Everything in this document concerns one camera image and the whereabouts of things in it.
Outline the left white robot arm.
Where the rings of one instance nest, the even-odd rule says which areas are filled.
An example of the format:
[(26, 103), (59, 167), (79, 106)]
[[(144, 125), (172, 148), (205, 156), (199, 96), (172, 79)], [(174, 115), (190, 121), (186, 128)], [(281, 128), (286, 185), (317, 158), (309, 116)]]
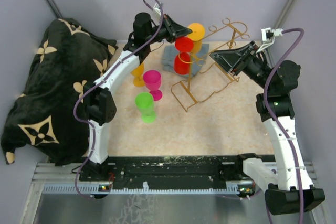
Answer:
[(179, 25), (169, 15), (163, 15), (162, 22), (154, 25), (150, 14), (138, 13), (133, 22), (133, 32), (129, 35), (120, 57), (108, 71), (84, 87), (84, 106), (90, 127), (88, 161), (80, 172), (80, 181), (108, 180), (112, 172), (108, 165), (107, 146), (110, 139), (109, 123), (115, 117), (117, 107), (114, 93), (125, 78), (137, 68), (151, 52), (150, 45), (166, 40), (174, 43), (177, 39), (192, 33)]

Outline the orange plastic wine glass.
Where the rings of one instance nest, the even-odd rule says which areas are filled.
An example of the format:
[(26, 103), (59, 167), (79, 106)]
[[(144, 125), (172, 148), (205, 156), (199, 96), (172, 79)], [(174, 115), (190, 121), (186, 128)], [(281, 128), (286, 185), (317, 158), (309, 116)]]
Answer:
[(192, 30), (192, 33), (188, 35), (188, 38), (193, 41), (194, 47), (191, 53), (198, 53), (202, 47), (202, 39), (205, 35), (205, 28), (200, 23), (191, 23), (188, 26)]

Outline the red plastic wine glass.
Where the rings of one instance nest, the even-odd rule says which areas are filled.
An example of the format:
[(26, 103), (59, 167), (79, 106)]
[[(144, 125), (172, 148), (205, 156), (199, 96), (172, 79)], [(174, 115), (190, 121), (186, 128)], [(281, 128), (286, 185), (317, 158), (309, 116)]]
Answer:
[(174, 71), (177, 74), (185, 75), (190, 70), (190, 52), (193, 49), (194, 44), (188, 37), (182, 37), (176, 40), (175, 48), (178, 50), (178, 54), (174, 60)]

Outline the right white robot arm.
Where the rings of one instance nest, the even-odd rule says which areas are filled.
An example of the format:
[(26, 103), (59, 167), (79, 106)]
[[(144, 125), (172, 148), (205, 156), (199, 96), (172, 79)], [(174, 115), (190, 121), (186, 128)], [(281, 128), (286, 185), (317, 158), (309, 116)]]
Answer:
[(253, 41), (240, 48), (210, 54), (226, 73), (236, 76), (243, 72), (264, 90), (256, 96), (256, 109), (271, 139), (277, 173), (254, 153), (238, 155), (234, 172), (239, 179), (250, 177), (256, 182), (272, 215), (311, 211), (326, 197), (323, 189), (316, 188), (309, 177), (297, 142), (290, 91), (298, 86), (301, 67), (284, 60), (271, 68), (260, 58), (262, 54)]

